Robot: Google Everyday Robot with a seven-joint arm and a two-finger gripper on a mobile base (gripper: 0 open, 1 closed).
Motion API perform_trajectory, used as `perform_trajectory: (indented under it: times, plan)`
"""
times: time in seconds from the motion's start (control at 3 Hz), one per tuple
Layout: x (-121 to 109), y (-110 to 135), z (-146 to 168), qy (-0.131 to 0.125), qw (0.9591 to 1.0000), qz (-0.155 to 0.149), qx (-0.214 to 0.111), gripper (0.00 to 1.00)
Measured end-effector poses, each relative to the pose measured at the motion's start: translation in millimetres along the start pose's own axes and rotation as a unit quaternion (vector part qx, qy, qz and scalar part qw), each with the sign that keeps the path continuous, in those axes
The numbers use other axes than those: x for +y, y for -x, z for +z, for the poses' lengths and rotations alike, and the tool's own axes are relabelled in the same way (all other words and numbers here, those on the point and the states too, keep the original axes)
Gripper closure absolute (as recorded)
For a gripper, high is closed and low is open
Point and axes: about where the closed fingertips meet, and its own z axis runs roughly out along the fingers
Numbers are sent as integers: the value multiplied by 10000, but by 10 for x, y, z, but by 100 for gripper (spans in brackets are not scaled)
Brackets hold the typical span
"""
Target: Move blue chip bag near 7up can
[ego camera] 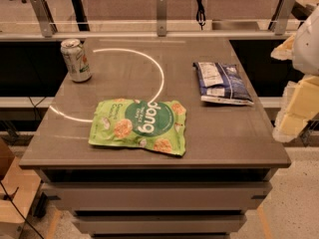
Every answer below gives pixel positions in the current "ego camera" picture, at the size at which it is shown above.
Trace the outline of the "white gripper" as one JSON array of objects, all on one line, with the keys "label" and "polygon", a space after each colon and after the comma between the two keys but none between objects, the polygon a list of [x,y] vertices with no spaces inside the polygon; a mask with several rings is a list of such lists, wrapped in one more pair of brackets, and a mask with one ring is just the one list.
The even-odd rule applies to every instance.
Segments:
[{"label": "white gripper", "polygon": [[279,142],[289,142],[319,114],[319,7],[296,35],[273,49],[270,57],[280,61],[292,59],[296,70],[315,75],[304,76],[298,83],[288,82],[284,89],[272,135]]}]

